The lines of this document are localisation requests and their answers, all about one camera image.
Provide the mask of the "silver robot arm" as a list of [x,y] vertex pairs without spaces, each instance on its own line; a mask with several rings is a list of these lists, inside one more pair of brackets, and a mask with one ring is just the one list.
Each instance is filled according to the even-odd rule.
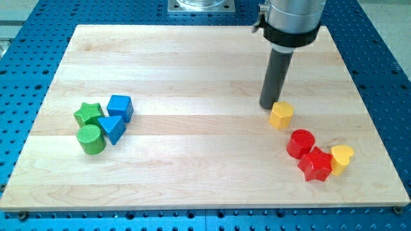
[[266,0],[259,5],[252,32],[263,37],[280,53],[311,44],[317,37],[326,0]]

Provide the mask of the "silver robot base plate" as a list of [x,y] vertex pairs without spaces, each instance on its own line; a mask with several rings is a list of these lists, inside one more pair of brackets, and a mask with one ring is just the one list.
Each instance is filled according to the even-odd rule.
[[235,12],[235,0],[168,0],[168,12]]

